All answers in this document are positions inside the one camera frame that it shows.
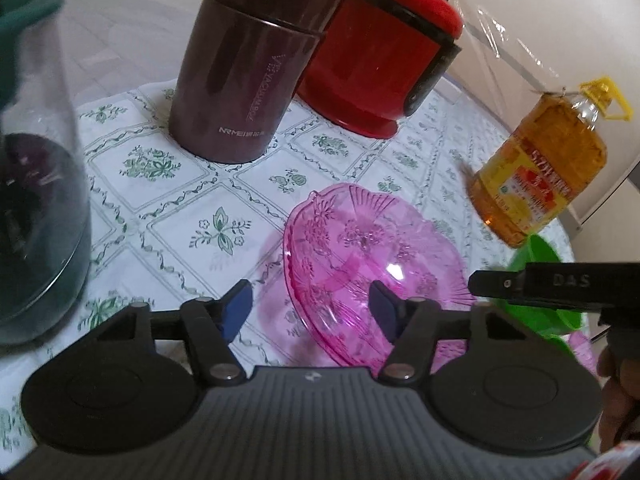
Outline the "right hand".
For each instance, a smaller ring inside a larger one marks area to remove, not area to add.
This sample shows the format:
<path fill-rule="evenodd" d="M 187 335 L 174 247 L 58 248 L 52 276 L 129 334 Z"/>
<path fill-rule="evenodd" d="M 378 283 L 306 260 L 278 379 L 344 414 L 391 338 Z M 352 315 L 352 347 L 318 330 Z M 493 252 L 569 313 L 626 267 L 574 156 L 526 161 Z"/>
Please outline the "right hand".
<path fill-rule="evenodd" d="M 605 347 L 600 353 L 597 373 L 606 378 L 599 424 L 600 452 L 604 453 L 615 445 L 617 431 L 639 401 L 639 362 L 617 361 L 610 348 Z"/>

